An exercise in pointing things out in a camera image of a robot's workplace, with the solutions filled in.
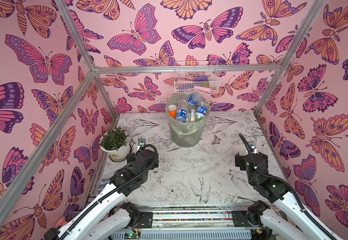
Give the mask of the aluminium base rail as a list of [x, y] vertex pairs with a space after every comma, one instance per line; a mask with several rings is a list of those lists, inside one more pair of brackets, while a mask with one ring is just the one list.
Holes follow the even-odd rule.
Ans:
[[245, 208], [115, 207], [74, 240], [268, 240], [273, 231]]

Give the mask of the orange label bottle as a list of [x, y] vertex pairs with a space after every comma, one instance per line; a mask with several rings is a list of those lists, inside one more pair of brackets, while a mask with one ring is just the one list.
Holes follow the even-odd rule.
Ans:
[[168, 113], [172, 118], [176, 118], [176, 114], [177, 114], [177, 105], [169, 105], [167, 107], [168, 109]]

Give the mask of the blue cap bottle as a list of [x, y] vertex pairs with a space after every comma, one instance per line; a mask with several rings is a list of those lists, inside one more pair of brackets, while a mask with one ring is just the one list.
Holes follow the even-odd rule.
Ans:
[[189, 113], [189, 104], [188, 101], [183, 99], [178, 102], [177, 111], [176, 111], [176, 120], [182, 123], [185, 123]]

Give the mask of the grey mesh waste bin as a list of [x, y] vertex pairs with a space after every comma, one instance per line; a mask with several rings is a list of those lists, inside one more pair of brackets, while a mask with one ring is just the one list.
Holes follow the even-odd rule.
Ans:
[[197, 110], [197, 106], [189, 106], [189, 113], [185, 123], [179, 122], [176, 119], [172, 118], [169, 113], [167, 107], [169, 105], [177, 105], [180, 100], [188, 100], [189, 94], [176, 94], [173, 95], [170, 99], [168, 99], [166, 103], [166, 118], [168, 120], [169, 129], [171, 133], [171, 138], [173, 142], [183, 148], [194, 147], [201, 140], [201, 136], [203, 133], [204, 126], [206, 124], [206, 120], [209, 118], [211, 107], [206, 100], [202, 98], [200, 102], [205, 102], [210, 108], [206, 117], [200, 121], [196, 121], [194, 123], [191, 122], [191, 109]]

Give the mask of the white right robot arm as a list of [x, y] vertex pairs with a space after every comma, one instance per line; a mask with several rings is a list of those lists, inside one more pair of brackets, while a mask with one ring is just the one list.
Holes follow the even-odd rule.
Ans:
[[338, 240], [340, 237], [319, 220], [299, 199], [296, 191], [282, 178], [269, 174], [268, 157], [255, 153], [243, 134], [239, 134], [247, 150], [236, 154], [236, 165], [247, 173], [248, 182], [262, 197], [285, 213], [293, 223], [284, 220], [268, 204], [256, 201], [248, 207], [245, 219], [255, 227], [277, 232], [285, 240]]

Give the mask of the yellow label small bottle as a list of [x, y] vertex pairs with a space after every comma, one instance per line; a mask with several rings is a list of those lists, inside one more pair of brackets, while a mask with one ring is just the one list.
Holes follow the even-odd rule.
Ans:
[[197, 121], [197, 113], [196, 113], [196, 110], [195, 109], [191, 109], [191, 122], [194, 123]]

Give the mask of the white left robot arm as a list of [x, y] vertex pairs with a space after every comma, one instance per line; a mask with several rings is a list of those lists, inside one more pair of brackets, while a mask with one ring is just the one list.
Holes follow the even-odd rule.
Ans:
[[51, 228], [46, 240], [105, 240], [127, 226], [134, 227], [139, 211], [126, 203], [110, 218], [103, 218], [116, 205], [147, 181], [148, 171], [158, 164], [158, 151], [153, 145], [141, 147], [131, 154], [133, 161], [117, 170], [102, 192], [75, 218], [60, 227]]

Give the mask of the potted green plant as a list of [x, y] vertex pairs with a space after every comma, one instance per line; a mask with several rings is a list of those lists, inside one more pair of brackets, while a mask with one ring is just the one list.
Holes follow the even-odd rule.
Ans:
[[111, 129], [103, 134], [99, 145], [113, 162], [123, 162], [131, 151], [129, 135], [122, 128]]

